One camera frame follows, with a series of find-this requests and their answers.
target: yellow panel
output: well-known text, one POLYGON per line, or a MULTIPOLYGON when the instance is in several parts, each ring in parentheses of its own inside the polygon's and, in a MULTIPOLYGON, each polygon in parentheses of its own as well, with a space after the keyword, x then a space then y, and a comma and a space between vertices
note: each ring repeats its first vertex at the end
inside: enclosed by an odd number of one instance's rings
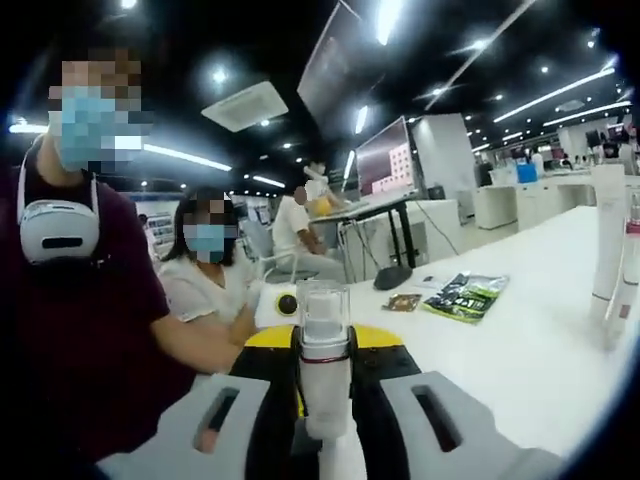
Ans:
POLYGON ((404 345, 400 337, 382 328, 354 325, 358 348, 383 348, 404 345))
POLYGON ((293 325, 270 327, 247 340, 245 347, 291 348, 293 325))

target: woman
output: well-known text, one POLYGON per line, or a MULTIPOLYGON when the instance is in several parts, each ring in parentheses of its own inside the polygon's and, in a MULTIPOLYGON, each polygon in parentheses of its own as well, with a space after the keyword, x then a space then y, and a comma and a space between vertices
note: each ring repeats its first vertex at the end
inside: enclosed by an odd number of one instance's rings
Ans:
POLYGON ((236 248, 238 220, 231 200, 214 188, 192 190, 176 209, 174 231, 173 247, 158 271, 171 312, 212 335, 228 335, 241 348, 256 332, 259 284, 236 248))

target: green snack bag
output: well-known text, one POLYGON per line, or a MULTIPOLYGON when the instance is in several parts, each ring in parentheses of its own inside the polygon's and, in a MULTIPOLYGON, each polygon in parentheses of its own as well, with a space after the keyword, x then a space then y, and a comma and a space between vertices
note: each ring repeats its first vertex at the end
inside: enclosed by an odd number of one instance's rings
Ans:
POLYGON ((479 323, 509 277, 487 277, 469 272, 459 273, 442 290, 422 303, 430 312, 465 323, 479 323))

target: white tube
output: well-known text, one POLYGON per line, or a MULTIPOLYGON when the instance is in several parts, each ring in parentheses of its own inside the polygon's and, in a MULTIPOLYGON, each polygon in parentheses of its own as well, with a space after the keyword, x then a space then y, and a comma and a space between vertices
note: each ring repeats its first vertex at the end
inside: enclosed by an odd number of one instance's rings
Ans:
POLYGON ((631 199, 618 283, 605 320, 605 347, 613 349, 624 333, 640 283, 640 195, 631 199))
POLYGON ((590 318, 601 329, 620 270, 626 189, 624 166, 598 165, 591 171, 598 203, 598 263, 591 294, 590 318))

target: small package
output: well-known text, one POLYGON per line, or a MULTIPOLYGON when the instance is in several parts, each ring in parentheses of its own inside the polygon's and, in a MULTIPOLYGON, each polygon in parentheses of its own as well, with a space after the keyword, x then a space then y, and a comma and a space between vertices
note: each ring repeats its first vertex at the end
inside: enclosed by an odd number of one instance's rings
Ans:
POLYGON ((420 303, 421 298, 422 295, 396 293, 389 298, 389 302, 383 305, 382 308, 393 312, 413 312, 420 303))
POLYGON ((430 312, 465 323, 479 323, 507 286, 509 278, 459 273, 424 301, 430 312))

